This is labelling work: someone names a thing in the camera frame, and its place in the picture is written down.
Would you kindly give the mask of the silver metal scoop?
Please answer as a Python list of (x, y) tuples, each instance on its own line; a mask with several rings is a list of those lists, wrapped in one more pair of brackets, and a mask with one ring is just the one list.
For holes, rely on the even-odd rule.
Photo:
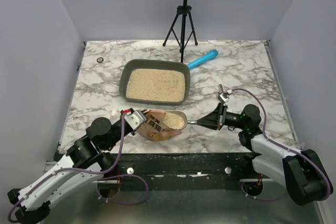
[(197, 124), (197, 121), (188, 120), (187, 116), (182, 111), (165, 111), (162, 122), (172, 130), (182, 130), (188, 124)]

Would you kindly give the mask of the pink cat litter bag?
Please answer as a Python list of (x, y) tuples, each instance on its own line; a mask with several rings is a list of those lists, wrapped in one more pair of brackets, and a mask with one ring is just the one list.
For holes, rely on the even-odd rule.
[(166, 111), (146, 109), (143, 112), (145, 121), (136, 131), (143, 137), (155, 142), (165, 141), (182, 134), (181, 130), (171, 129), (163, 123)]

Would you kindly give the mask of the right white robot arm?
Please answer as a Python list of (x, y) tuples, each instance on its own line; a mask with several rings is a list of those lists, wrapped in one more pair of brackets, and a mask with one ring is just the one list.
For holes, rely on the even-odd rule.
[(242, 163), (242, 173), (249, 178), (257, 174), (269, 177), (282, 185), (297, 205), (323, 201), (333, 193), (317, 153), (290, 148), (267, 138), (259, 126), (261, 116), (257, 106), (248, 104), (236, 114), (219, 103), (213, 112), (195, 123), (211, 130), (220, 130), (223, 126), (239, 129), (241, 145), (255, 153), (255, 157)]

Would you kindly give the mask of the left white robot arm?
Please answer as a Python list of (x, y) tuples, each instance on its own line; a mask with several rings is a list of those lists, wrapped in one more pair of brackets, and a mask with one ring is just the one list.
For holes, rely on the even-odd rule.
[(134, 133), (143, 123), (142, 112), (122, 111), (112, 124), (97, 118), (76, 140), (66, 154), (35, 182), (22, 189), (12, 189), (7, 196), (13, 205), (7, 219), (10, 223), (39, 223), (50, 213), (51, 205), (90, 182), (112, 179), (121, 153), (111, 158), (108, 151), (123, 145), (124, 137)]

